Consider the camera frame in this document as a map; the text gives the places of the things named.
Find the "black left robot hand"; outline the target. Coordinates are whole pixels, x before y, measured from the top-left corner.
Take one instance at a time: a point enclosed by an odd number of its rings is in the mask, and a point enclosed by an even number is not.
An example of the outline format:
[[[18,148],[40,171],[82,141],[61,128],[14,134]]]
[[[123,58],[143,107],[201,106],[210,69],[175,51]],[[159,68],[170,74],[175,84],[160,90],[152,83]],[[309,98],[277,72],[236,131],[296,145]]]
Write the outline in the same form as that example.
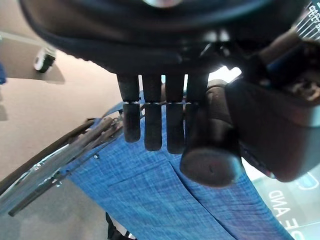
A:
[[[320,163],[317,0],[21,0],[46,42],[116,74],[124,134],[181,154],[180,171],[231,183],[241,159],[281,182]]]

